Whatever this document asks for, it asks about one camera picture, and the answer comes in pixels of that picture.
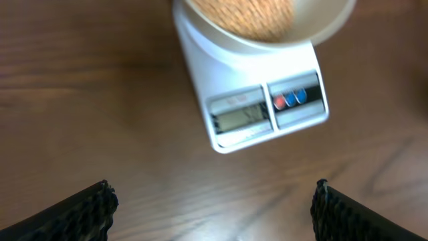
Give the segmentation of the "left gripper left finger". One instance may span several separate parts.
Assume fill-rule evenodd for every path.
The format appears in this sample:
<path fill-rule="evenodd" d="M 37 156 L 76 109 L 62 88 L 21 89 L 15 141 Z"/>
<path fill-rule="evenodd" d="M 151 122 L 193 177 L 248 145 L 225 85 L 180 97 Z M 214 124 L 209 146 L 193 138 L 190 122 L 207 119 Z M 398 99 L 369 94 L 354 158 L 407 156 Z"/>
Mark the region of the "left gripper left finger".
<path fill-rule="evenodd" d="M 118 207 L 114 188 L 106 181 L 1 230 L 8 241 L 107 241 Z"/>

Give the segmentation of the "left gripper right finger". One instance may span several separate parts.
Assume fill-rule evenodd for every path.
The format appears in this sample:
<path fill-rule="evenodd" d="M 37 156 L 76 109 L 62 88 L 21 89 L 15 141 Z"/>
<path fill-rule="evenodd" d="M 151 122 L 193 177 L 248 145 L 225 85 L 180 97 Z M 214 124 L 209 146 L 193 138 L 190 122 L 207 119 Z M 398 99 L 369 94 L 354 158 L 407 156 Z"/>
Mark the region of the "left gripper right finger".
<path fill-rule="evenodd" d="M 316 241 L 427 241 L 330 187 L 316 183 L 310 208 Z"/>

